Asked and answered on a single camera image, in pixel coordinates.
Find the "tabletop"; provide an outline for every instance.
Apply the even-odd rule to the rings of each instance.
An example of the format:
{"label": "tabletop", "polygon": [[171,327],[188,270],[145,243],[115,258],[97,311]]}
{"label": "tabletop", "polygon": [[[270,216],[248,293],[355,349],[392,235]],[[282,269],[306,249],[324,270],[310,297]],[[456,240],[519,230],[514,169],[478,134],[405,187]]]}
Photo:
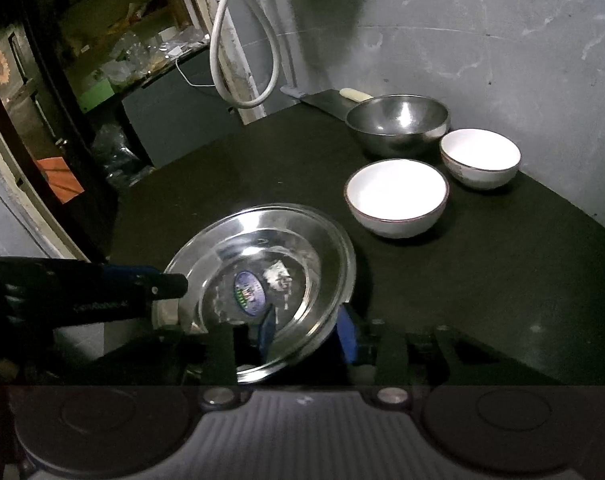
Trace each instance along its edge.
{"label": "tabletop", "polygon": [[[444,174],[437,153],[423,160]],[[123,198],[111,263],[164,269],[201,229],[273,202],[339,222],[357,255],[356,309],[421,333],[447,324],[566,383],[605,384],[605,229],[533,179],[477,192],[450,175],[428,232],[392,241],[343,198],[369,160],[346,125],[299,104],[154,172]]]}

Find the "thin white cord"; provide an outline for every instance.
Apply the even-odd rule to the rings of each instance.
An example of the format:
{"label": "thin white cord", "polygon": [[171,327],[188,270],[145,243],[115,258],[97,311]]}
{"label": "thin white cord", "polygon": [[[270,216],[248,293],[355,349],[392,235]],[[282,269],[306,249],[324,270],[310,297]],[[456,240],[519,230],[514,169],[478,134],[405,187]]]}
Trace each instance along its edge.
{"label": "thin white cord", "polygon": [[182,69],[178,65],[177,59],[176,59],[176,68],[178,69],[178,71],[180,72],[180,75],[183,77],[183,79],[187,82],[187,84],[189,86],[192,86],[194,88],[211,88],[211,87],[215,86],[215,85],[194,85],[191,81],[189,81],[189,79],[186,78],[185,73],[182,71]]}
{"label": "thin white cord", "polygon": [[220,64],[218,63],[218,47],[220,46],[220,31],[222,30],[222,22],[224,20],[225,12],[229,0],[220,0],[218,3],[218,10],[214,19],[214,30],[212,30],[212,42],[209,50],[209,65],[212,70],[212,78],[214,85],[220,94],[220,96],[233,107],[236,108],[255,108],[260,106],[265,100],[271,95],[278,84],[278,77],[280,75],[280,48],[278,45],[278,37],[274,28],[271,26],[268,18],[266,17],[263,10],[258,5],[256,0],[245,0],[249,9],[256,16],[262,27],[265,29],[269,46],[271,47],[272,57],[274,59],[274,67],[271,73],[271,79],[269,84],[266,86],[265,91],[262,92],[258,97],[251,101],[239,101],[227,90],[224,84],[224,79],[220,73]]}

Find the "metal bolt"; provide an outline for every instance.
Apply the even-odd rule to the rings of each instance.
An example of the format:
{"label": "metal bolt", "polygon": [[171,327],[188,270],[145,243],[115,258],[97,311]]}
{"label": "metal bolt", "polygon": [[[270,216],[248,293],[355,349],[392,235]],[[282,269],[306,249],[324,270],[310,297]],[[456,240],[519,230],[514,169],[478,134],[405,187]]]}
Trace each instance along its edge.
{"label": "metal bolt", "polygon": [[402,388],[383,388],[378,392],[378,400],[385,404],[402,404],[409,400],[409,394]]}
{"label": "metal bolt", "polygon": [[212,406],[220,406],[221,404],[227,404],[234,399],[235,395],[232,390],[222,386],[216,388],[209,388],[202,398],[204,402]]}

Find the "bowl rim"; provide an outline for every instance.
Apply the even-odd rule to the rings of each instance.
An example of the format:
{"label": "bowl rim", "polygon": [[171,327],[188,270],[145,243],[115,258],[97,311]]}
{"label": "bowl rim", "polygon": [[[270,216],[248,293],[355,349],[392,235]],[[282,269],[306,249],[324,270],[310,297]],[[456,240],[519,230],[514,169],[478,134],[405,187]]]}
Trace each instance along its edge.
{"label": "bowl rim", "polygon": [[[444,121],[442,121],[440,124],[438,124],[438,126],[434,126],[429,130],[421,130],[419,132],[404,132],[402,134],[379,134],[377,132],[366,132],[365,130],[356,128],[355,126],[353,126],[353,124],[351,124],[351,122],[349,121],[349,115],[351,115],[351,112],[354,111],[356,108],[360,107],[361,105],[364,105],[365,103],[380,101],[380,100],[383,100],[388,97],[420,97],[421,99],[427,99],[429,101],[433,101],[434,103],[437,103],[437,104],[441,105],[442,108],[444,108],[444,111],[447,112],[447,117],[445,117]],[[402,136],[420,135],[420,134],[424,134],[425,132],[431,132],[433,130],[440,128],[443,124],[446,124],[450,119],[451,119],[451,112],[446,107],[446,105],[444,103],[442,103],[441,101],[438,101],[438,99],[434,99],[433,97],[429,97],[427,95],[418,95],[418,94],[388,94],[388,95],[374,96],[374,97],[371,97],[370,99],[365,99],[364,101],[360,101],[359,103],[357,103],[346,113],[345,124],[347,126],[349,126],[349,128],[351,128],[352,130],[359,132],[361,134],[372,135],[372,136],[377,136],[377,137],[402,137]]]}
{"label": "bowl rim", "polygon": [[[482,168],[477,168],[476,166],[470,166],[468,164],[465,164],[464,162],[460,162],[460,160],[458,160],[457,158],[453,158],[451,155],[444,151],[444,148],[442,147],[442,141],[446,136],[454,134],[455,132],[460,132],[462,130],[478,130],[481,132],[489,132],[490,134],[496,134],[497,136],[504,137],[506,140],[508,140],[515,146],[516,150],[518,150],[518,162],[516,162],[513,166],[510,166],[509,168],[503,168],[502,170],[483,170]],[[509,137],[505,137],[502,134],[499,134],[498,132],[493,132],[492,130],[483,130],[482,128],[458,128],[457,130],[452,130],[442,136],[442,138],[438,142],[438,147],[440,148],[440,155],[442,156],[442,160],[448,158],[450,161],[455,162],[456,164],[460,164],[465,168],[469,168],[470,170],[487,171],[487,173],[502,173],[503,171],[509,171],[519,167],[520,163],[522,162],[522,152],[520,151],[520,148],[518,148],[518,145],[515,142],[513,142]]]}
{"label": "bowl rim", "polygon": [[[431,209],[431,211],[429,211],[429,212],[427,212],[427,213],[425,213],[423,215],[413,216],[412,218],[405,218],[405,219],[401,219],[401,220],[389,220],[389,219],[386,219],[386,218],[378,218],[377,216],[368,215],[364,211],[361,211],[360,209],[358,209],[353,204],[353,202],[351,202],[351,200],[349,200],[349,194],[347,193],[347,189],[349,187],[349,184],[353,180],[353,178],[358,173],[360,173],[362,170],[365,170],[369,166],[373,166],[374,164],[380,164],[381,162],[388,162],[388,161],[391,161],[391,160],[408,160],[409,162],[417,162],[419,164],[427,166],[428,168],[431,168],[436,173],[438,173],[442,177],[442,180],[444,180],[445,192],[444,192],[444,198],[442,199],[442,201],[436,207],[434,207],[433,209]],[[390,223],[390,224],[398,224],[398,223],[403,223],[403,222],[410,222],[410,221],[413,221],[413,220],[419,220],[421,218],[425,218],[426,216],[431,215],[431,213],[433,213],[434,211],[438,211],[438,209],[440,209],[444,204],[447,203],[447,199],[449,198],[449,181],[447,180],[447,177],[444,176],[444,173],[442,173],[442,171],[438,170],[438,168],[433,167],[431,164],[427,164],[426,162],[422,162],[421,160],[415,160],[415,158],[401,158],[401,157],[385,158],[384,160],[376,160],[375,162],[370,162],[369,164],[363,166],[362,168],[359,168],[356,172],[352,173],[351,176],[347,179],[345,187],[343,187],[343,196],[345,197],[345,201],[346,201],[347,205],[349,207],[355,209],[356,211],[358,211],[358,213],[360,213],[362,216],[367,217],[368,219],[371,219],[371,220],[378,221],[378,222],[387,222],[387,223]]]}

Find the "metal plate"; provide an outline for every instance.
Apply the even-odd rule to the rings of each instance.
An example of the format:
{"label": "metal plate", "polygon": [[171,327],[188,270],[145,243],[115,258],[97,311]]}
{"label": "metal plate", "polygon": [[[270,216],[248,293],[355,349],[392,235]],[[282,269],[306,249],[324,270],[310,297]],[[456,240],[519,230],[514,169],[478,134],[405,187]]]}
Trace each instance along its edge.
{"label": "metal plate", "polygon": [[221,322],[255,326],[265,309],[275,310],[276,335],[265,363],[238,371],[239,383],[253,383],[298,362],[330,334],[339,306],[353,293],[355,254],[342,227],[318,211],[271,204],[210,225],[166,272],[184,274],[189,290],[180,300],[154,305],[156,327],[179,324],[186,333],[206,333]]}

